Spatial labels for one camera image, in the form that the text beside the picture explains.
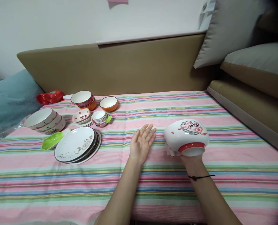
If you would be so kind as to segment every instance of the stacked dishes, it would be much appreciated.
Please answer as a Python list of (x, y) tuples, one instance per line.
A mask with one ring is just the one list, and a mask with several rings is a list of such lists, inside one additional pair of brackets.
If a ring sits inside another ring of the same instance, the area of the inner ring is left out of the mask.
[(72, 122), (78, 127), (89, 127), (93, 124), (91, 114), (89, 109), (84, 108), (72, 115)]
[(33, 113), (24, 122), (24, 126), (41, 134), (54, 134), (65, 127), (65, 119), (50, 108), (41, 109)]
[(112, 119), (105, 111), (100, 110), (92, 115), (92, 122), (98, 127), (106, 126)]
[(86, 162), (98, 151), (101, 135), (90, 127), (79, 127), (66, 134), (54, 151), (55, 158), (63, 163)]
[(79, 108), (93, 110), (97, 106), (95, 97), (90, 91), (80, 91), (72, 95), (71, 102)]

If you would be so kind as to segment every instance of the hand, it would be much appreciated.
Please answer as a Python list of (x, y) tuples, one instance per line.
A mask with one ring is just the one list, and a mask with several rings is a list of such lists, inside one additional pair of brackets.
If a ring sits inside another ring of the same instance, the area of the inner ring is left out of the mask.
[(153, 124), (144, 125), (140, 130), (138, 129), (134, 134), (130, 143), (130, 157), (129, 159), (134, 160), (142, 166), (147, 158), (149, 149), (151, 148), (156, 135), (156, 128), (152, 131)]

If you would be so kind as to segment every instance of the green leaf-shaped dish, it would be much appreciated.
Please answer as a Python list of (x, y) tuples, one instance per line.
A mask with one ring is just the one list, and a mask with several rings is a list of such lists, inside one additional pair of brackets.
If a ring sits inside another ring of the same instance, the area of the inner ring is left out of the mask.
[(57, 144), (60, 142), (60, 140), (66, 134), (68, 134), (70, 131), (71, 131), (71, 129), (65, 129), (62, 132), (57, 132), (57, 133), (54, 133), (53, 135), (50, 135), (43, 141), (42, 149), (49, 150), (49, 149), (55, 148), (57, 146)]

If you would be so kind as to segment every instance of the pink striped blanket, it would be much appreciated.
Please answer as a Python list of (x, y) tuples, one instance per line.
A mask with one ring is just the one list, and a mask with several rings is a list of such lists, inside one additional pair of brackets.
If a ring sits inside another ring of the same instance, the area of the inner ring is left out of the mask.
[[(204, 222), (178, 157), (165, 150), (163, 131), (174, 121), (197, 119), (210, 143), (204, 163), (243, 224), (278, 224), (278, 151), (230, 115), (207, 92), (117, 95), (114, 120), (97, 154), (80, 165), (58, 162), (41, 149), (46, 135), (22, 127), (0, 141), (0, 224), (71, 221), (88, 224), (105, 208), (129, 156), (137, 128), (153, 123), (157, 138), (145, 163), (132, 217), (172, 223)], [(79, 109), (70, 101), (50, 107), (68, 128)]]

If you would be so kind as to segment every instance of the orange bowl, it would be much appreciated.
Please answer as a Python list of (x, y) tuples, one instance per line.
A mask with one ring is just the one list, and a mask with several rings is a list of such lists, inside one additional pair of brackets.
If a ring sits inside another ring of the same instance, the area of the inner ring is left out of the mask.
[(118, 99), (114, 96), (108, 96), (103, 98), (99, 102), (100, 107), (106, 112), (111, 112), (117, 109), (118, 107)]
[(85, 108), (87, 108), (87, 109), (89, 109), (89, 110), (94, 110), (95, 108), (96, 108), (96, 106), (97, 106), (97, 101), (96, 101), (96, 99), (94, 98), (94, 100), (93, 100), (93, 102), (90, 104), (90, 105), (87, 105), (87, 106), (85, 106), (85, 107), (79, 107), (80, 109), (85, 109)]

